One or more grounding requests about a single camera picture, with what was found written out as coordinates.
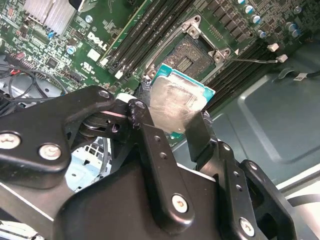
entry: integrated circuit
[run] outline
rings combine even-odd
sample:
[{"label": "integrated circuit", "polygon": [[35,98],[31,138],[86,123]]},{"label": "integrated circuit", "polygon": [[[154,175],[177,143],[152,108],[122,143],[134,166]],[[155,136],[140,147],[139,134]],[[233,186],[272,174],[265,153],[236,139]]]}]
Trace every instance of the integrated circuit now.
[{"label": "integrated circuit", "polygon": [[187,35],[162,63],[196,79],[213,64],[213,59]]},{"label": "integrated circuit", "polygon": [[50,68],[55,68],[58,65],[58,62],[54,60],[52,57],[49,57],[48,61],[45,63]]}]

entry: aluminum heatsink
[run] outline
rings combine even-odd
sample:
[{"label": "aluminum heatsink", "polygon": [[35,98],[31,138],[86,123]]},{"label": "aluminum heatsink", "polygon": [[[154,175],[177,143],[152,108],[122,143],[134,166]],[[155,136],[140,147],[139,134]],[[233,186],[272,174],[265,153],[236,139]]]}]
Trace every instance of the aluminum heatsink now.
[{"label": "aluminum heatsink", "polygon": [[76,12],[68,0],[26,0],[23,9],[32,19],[57,35],[65,32]]}]

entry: ram slot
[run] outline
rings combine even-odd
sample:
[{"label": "ram slot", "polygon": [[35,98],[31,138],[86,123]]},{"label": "ram slot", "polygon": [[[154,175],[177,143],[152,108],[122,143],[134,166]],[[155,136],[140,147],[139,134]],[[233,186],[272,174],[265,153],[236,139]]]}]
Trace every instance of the ram slot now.
[{"label": "ram slot", "polygon": [[160,8],[166,3],[166,1],[158,0],[154,1],[146,10],[145,14],[139,20],[139,22],[129,31],[127,37],[123,40],[120,46],[112,53],[112,62],[116,63],[118,59],[122,59],[128,49],[132,47],[135,40],[140,36],[144,30],[150,24],[154,15],[156,15]]},{"label": "ram slot", "polygon": [[192,5],[193,2],[194,0],[182,0],[178,5],[175,5],[175,8],[171,11],[165,22],[147,41],[145,44],[146,48],[138,51],[137,54],[132,56],[130,63],[127,65],[127,72],[135,71],[136,68],[144,62],[145,58],[149,55],[150,50],[152,50],[166,35],[166,33],[173,28],[177,20]]},{"label": "ram slot", "polygon": [[150,25],[145,29],[145,31],[135,40],[132,47],[122,58],[118,68],[121,66],[127,66],[133,56],[138,54],[141,49],[145,46],[146,42],[152,37],[152,34],[157,30],[159,26],[165,21],[168,15],[172,12],[172,10],[176,7],[174,1],[170,2],[169,5],[163,5],[159,12],[153,16]]}]

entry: black plastic bracket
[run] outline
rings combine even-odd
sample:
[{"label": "black plastic bracket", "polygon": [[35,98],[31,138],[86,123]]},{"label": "black plastic bracket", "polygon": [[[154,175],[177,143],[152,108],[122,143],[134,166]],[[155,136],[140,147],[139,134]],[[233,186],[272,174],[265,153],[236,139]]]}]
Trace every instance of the black plastic bracket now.
[{"label": "black plastic bracket", "polygon": [[268,239],[318,240],[299,213],[256,163],[244,160],[239,167],[248,179],[258,226]]},{"label": "black plastic bracket", "polygon": [[[195,211],[172,150],[164,132],[154,126],[147,105],[132,99],[128,106],[153,218],[167,233],[182,233],[193,223]],[[175,196],[185,200],[178,203],[187,204],[185,212],[174,207]]]},{"label": "black plastic bracket", "polygon": [[[64,178],[71,161],[70,148],[85,118],[114,105],[112,94],[90,86],[0,118],[0,134],[20,139],[14,149],[0,148],[0,179],[26,187],[47,189]],[[42,146],[60,149],[60,157],[40,156]]]},{"label": "black plastic bracket", "polygon": [[221,235],[226,239],[266,240],[256,222],[245,174],[231,147],[217,140],[206,112],[191,121],[186,137],[197,171],[218,182]]}]

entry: silver screw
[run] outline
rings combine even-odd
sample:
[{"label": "silver screw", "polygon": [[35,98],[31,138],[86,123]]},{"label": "silver screw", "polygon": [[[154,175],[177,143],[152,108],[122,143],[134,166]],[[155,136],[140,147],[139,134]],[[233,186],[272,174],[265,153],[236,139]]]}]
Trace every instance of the silver screw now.
[{"label": "silver screw", "polygon": [[99,95],[100,95],[101,97],[106,98],[106,99],[109,98],[109,93],[108,93],[107,91],[100,90],[100,91],[99,91]]},{"label": "silver screw", "polygon": [[293,13],[294,14],[299,14],[302,12],[302,8],[300,6],[296,6],[293,10]]},{"label": "silver screw", "polygon": [[230,147],[227,144],[223,143],[222,145],[225,150],[230,151]]},{"label": "silver screw", "polygon": [[19,136],[13,133],[0,134],[0,149],[14,149],[21,143]]},{"label": "silver screw", "polygon": [[94,19],[92,18],[92,16],[90,16],[90,15],[85,16],[85,21],[86,21],[88,24],[92,23],[93,20],[94,20]]},{"label": "silver screw", "polygon": [[239,223],[245,234],[249,237],[253,237],[255,235],[255,229],[247,219],[241,217]]},{"label": "silver screw", "polygon": [[61,150],[53,144],[46,144],[40,147],[39,154],[46,160],[57,160],[61,156]]},{"label": "silver screw", "polygon": [[257,166],[253,162],[249,162],[249,165],[253,170],[257,170],[258,169]]},{"label": "silver screw", "polygon": [[179,213],[186,213],[188,211],[188,204],[186,200],[180,195],[174,195],[172,197],[172,204]]},{"label": "silver screw", "polygon": [[144,103],[143,103],[143,102],[141,102],[141,101],[136,101],[136,102],[135,102],[135,105],[137,105],[139,108],[142,108],[142,109],[144,109],[144,108],[145,108]]}]

